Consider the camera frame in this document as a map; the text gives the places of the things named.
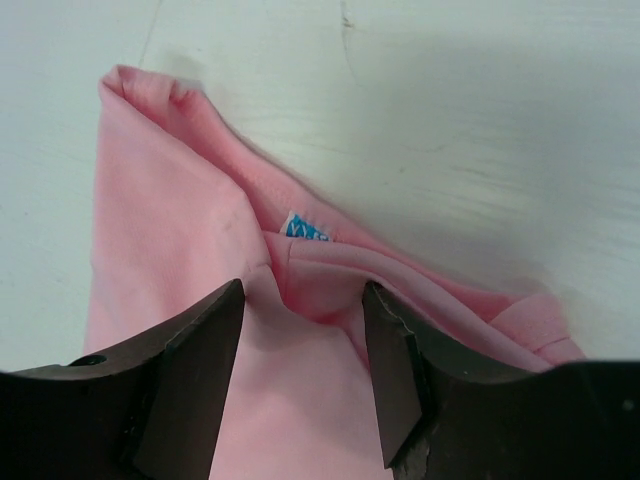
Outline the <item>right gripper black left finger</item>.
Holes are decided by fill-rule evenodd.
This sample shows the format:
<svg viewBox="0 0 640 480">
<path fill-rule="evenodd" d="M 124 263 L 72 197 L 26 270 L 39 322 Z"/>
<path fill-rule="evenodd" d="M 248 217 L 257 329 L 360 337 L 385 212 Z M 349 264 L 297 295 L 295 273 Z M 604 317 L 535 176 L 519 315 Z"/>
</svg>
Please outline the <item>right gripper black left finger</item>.
<svg viewBox="0 0 640 480">
<path fill-rule="evenodd" d="M 206 479 L 243 322 L 233 280 L 69 365 L 1 376 L 5 479 Z"/>
</svg>

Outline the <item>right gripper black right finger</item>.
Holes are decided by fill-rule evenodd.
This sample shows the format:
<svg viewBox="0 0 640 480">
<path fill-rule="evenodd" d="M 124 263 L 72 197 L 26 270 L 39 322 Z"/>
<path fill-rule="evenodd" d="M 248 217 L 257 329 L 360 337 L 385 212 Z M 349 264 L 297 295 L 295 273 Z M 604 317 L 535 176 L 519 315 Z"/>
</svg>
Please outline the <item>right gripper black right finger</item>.
<svg viewBox="0 0 640 480">
<path fill-rule="evenodd" d="M 639 365 L 533 373 L 428 325 L 380 284 L 362 304 L 383 462 L 397 479 L 635 479 Z"/>
</svg>

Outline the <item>pink t shirt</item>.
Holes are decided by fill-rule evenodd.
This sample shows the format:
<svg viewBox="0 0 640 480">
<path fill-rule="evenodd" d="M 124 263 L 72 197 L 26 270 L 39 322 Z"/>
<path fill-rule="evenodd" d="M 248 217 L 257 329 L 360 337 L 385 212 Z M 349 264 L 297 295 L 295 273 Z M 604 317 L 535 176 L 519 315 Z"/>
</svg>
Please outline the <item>pink t shirt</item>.
<svg viewBox="0 0 640 480">
<path fill-rule="evenodd" d="M 202 91 L 118 65 L 99 96 L 85 348 L 242 281 L 213 478 L 390 477 L 365 348 L 370 280 L 500 361 L 541 371 L 582 357 L 553 296 L 492 293 L 429 271 L 251 150 Z"/>
</svg>

